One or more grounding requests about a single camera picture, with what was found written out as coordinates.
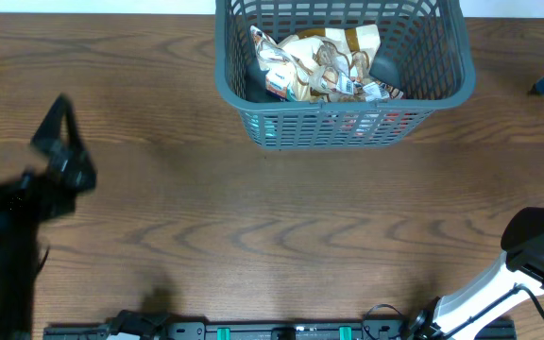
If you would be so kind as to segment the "orange pasta packet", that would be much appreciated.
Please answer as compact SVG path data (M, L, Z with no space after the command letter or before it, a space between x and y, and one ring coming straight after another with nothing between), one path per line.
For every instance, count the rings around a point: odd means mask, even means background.
M378 81L377 84L380 87L382 99L402 99L404 97L404 92L394 86L381 81Z

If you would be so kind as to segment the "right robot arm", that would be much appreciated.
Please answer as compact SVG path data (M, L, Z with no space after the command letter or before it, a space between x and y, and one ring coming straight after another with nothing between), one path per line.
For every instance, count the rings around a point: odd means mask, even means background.
M528 207L509 222L501 254L455 293L440 297L404 331L415 339L473 339L495 319L531 300L544 320L544 208Z

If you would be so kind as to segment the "beige snack bag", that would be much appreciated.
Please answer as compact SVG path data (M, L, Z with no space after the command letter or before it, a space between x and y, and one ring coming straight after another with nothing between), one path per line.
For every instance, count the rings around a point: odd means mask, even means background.
M381 47L381 36L376 25L361 25L355 28L311 28L297 34L300 39L313 36L326 37L327 39L343 43L346 49L351 51L366 51L372 58L368 72L368 78L362 86L358 86L359 93L355 96L344 97L341 101L334 102L359 102L384 100L376 80L371 74L373 62Z
M276 42L265 32L255 25L249 28L250 36L253 41L254 53L258 63L259 70L265 75L270 68L279 65L291 65L296 70L295 92L298 101L309 101L311 98L309 74L299 59L294 58L290 53L278 47Z

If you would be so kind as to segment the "grey plastic basket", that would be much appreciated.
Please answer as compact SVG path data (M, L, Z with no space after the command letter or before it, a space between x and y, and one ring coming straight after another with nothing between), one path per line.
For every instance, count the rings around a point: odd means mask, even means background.
M309 28L375 25L381 48L370 74L404 92L371 102L280 101L264 88L249 28L276 42ZM266 149L393 145L434 111L463 104L475 70L458 0L217 0L215 83L247 135ZM276 116L275 139L257 140L252 115Z

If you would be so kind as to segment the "tissue multipack box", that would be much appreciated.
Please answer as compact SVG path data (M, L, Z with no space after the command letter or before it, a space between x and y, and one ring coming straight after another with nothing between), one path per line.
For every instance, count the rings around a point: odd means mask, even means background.
M298 101L295 92L296 83L296 70L291 65L270 68L265 75L266 91L281 101Z

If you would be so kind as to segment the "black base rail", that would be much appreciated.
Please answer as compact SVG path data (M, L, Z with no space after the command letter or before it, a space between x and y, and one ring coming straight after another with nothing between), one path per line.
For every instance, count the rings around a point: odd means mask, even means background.
M52 324L44 340L366 340L400 339L406 323L397 317L361 322L203 323L170 314L121 311L103 324Z

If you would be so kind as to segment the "teal snack packet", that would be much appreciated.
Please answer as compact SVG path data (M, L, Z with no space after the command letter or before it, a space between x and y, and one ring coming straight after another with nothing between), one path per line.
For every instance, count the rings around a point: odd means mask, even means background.
M276 116L252 115L248 118L248 126L257 140L275 139L278 135L278 119Z

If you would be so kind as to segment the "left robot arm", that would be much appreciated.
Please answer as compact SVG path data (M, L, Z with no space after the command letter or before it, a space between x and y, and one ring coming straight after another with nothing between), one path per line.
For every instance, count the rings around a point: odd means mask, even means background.
M34 285L49 254L40 248L40 224L73 213L77 197L96 186L66 95L53 103L30 144L47 158L46 168L0 183L0 339L32 333Z

